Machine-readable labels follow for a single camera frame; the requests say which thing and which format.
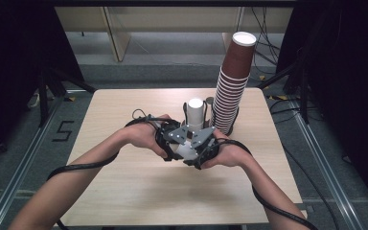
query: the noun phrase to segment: stack of paper cups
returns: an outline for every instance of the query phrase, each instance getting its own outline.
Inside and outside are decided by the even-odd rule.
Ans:
[[[237,117],[244,88],[250,75],[256,37],[246,32],[232,36],[218,76],[210,126],[229,135]]]
[[[187,117],[190,132],[202,130],[204,127],[204,101],[199,98],[189,100]]]

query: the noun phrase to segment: brown paper cup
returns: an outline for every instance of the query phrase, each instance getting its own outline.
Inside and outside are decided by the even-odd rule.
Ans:
[[[245,88],[246,85],[247,85],[247,79],[245,81],[240,81],[239,83],[231,83],[225,77],[220,76],[218,78],[218,83],[224,84],[224,85],[229,86],[229,87]]]
[[[221,71],[233,79],[244,79],[250,74],[256,37],[246,32],[237,32],[232,36]]]
[[[236,101],[227,101],[225,99],[221,99],[220,97],[217,97],[216,105],[223,106],[228,109],[236,109],[239,105],[241,100]]]
[[[229,89],[226,88],[225,86],[220,85],[217,92],[221,93],[222,96],[225,96],[225,98],[227,99],[233,99],[233,98],[238,98],[243,94],[243,89],[242,90],[233,90],[233,89]]]
[[[219,78],[224,79],[226,82],[233,84],[233,85],[240,85],[240,84],[247,82],[249,80],[249,76],[250,74],[246,78],[234,79],[234,78],[231,78],[225,75],[225,73],[222,72],[222,67],[220,67]]]

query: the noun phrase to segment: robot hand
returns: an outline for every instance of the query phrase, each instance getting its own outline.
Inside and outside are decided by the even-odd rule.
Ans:
[[[168,157],[165,161],[183,159],[188,166],[201,169],[201,165],[218,155],[219,145],[214,137],[214,127],[194,132],[191,141],[187,140],[189,126],[181,126],[177,121],[164,123],[157,129],[155,139]]]

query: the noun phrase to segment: forearm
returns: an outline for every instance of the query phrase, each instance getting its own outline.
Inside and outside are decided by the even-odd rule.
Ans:
[[[100,162],[115,154],[127,143],[117,131],[71,164]],[[17,215],[11,229],[51,229],[76,202],[101,168],[64,172],[47,181]]]
[[[288,198],[288,196],[277,186],[277,184],[266,174],[258,162],[247,155],[242,160],[241,167],[249,177],[257,193],[271,205],[292,213],[300,218],[305,218],[298,207]],[[273,229],[307,229],[303,225],[280,216],[266,208],[267,217]]]

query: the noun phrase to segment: human arm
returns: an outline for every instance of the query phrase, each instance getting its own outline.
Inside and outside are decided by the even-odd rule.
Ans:
[[[165,158],[165,153],[155,142],[155,129],[140,123],[117,130],[71,164],[88,164],[104,161],[126,144],[153,150]],[[52,229],[53,225],[76,202],[101,168],[64,172],[48,180],[21,209],[10,229]]]
[[[217,129],[214,131],[217,139],[229,139]],[[276,183],[266,174],[263,168],[255,160],[255,158],[244,149],[235,145],[223,144],[219,148],[217,157],[205,162],[201,169],[209,169],[215,165],[223,165],[227,167],[241,167],[256,192],[271,205],[285,210],[297,217],[304,219],[304,215],[297,206],[288,198],[288,196],[276,185]],[[290,219],[278,215],[266,207],[264,207],[268,221],[272,229],[308,229],[304,225]]]

